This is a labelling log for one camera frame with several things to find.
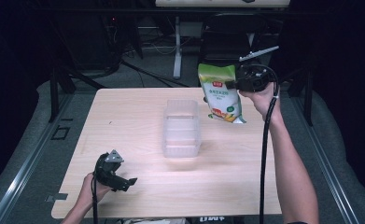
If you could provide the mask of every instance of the red logo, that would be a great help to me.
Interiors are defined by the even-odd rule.
[[[212,85],[214,87],[222,87],[223,86],[223,83],[222,82],[218,82],[218,81],[214,81],[214,82],[212,82]]]

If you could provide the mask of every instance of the cable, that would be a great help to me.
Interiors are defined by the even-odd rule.
[[[191,39],[192,38],[189,37],[187,40],[185,40],[183,43],[181,43],[181,46],[186,45]],[[142,49],[155,49],[160,54],[171,54],[171,53],[173,53],[176,50],[176,45],[173,45],[173,46],[157,46],[154,43],[150,43],[150,42],[142,43],[142,45],[150,45],[150,46],[153,46],[152,48],[142,48]],[[172,49],[172,50],[167,51],[167,52],[163,52],[160,49]],[[125,51],[124,54],[131,53],[131,52],[135,52],[135,49],[130,49],[128,51]]]
[[[91,193],[92,193],[92,216],[94,224],[98,223],[98,212],[97,212],[97,178],[94,172],[91,180]]]
[[[186,84],[183,84],[183,83],[181,83],[181,82],[175,81],[175,80],[170,79],[170,78],[167,78],[167,77],[161,77],[160,75],[157,75],[157,74],[155,74],[155,73],[152,73],[152,72],[146,71],[146,70],[141,69],[141,68],[139,68],[139,67],[136,67],[136,66],[134,66],[134,65],[132,65],[132,64],[130,64],[130,63],[127,63],[127,62],[125,62],[125,61],[123,61],[123,60],[121,61],[121,64],[123,64],[123,65],[125,65],[125,66],[127,66],[127,67],[129,67],[129,68],[132,68],[133,70],[138,71],[138,72],[140,72],[140,73],[143,73],[143,74],[146,74],[146,75],[148,75],[148,76],[154,77],[154,78],[158,79],[159,81],[161,81],[161,82],[162,82],[162,83],[164,83],[164,84],[165,84],[165,82],[164,82],[164,80],[165,80],[165,81],[168,81],[168,82],[174,83],[174,84],[179,85],[179,86],[182,86],[182,87],[189,87],[189,86],[188,86],[188,85],[186,85]]]
[[[261,149],[261,167],[260,167],[260,224],[263,224],[264,221],[264,180],[266,175],[266,159],[267,159],[267,141],[268,141],[268,134],[269,134],[269,127],[270,127],[270,120],[272,117],[273,109],[278,99],[278,77],[275,74],[275,71],[270,67],[262,64],[252,64],[252,66],[259,66],[264,69],[270,71],[274,79],[274,94],[273,98],[270,102],[269,109],[267,110],[266,118],[264,121],[264,128],[263,128],[263,142],[262,142],[262,149]]]
[[[142,79],[142,75],[140,72],[136,71],[138,73],[139,79],[141,80],[142,88],[145,88],[144,79]]]

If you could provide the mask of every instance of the right hand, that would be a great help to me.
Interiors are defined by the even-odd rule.
[[[263,91],[239,91],[242,96],[248,97],[254,103],[255,108],[261,113],[263,120],[266,118],[270,102],[274,97],[274,83],[270,82]],[[280,113],[279,100],[276,101],[273,114]]]

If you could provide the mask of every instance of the forearm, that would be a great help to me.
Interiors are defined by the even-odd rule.
[[[74,207],[69,211],[63,220],[63,224],[76,224],[80,223],[86,216],[87,212],[92,208],[90,203],[77,202]]]
[[[274,146],[278,198],[285,222],[318,223],[316,192],[301,157],[292,144],[281,114],[270,124]]]

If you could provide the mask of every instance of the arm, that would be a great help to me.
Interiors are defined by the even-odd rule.
[[[69,211],[66,215],[65,219],[62,223],[69,224],[69,223],[80,223],[86,213],[92,207],[92,193],[91,193],[91,181],[93,175],[87,174],[84,177],[83,185],[80,190],[79,196],[77,197],[77,201],[74,207]],[[104,196],[111,190],[110,187],[104,186],[97,182],[97,200],[100,202]]]
[[[249,97],[265,118],[273,97],[273,86],[274,84],[270,83],[264,91],[240,91],[240,94]],[[281,115],[279,100],[275,104],[269,130],[274,148],[278,199],[284,222],[318,223],[316,191],[302,159],[290,139]]]

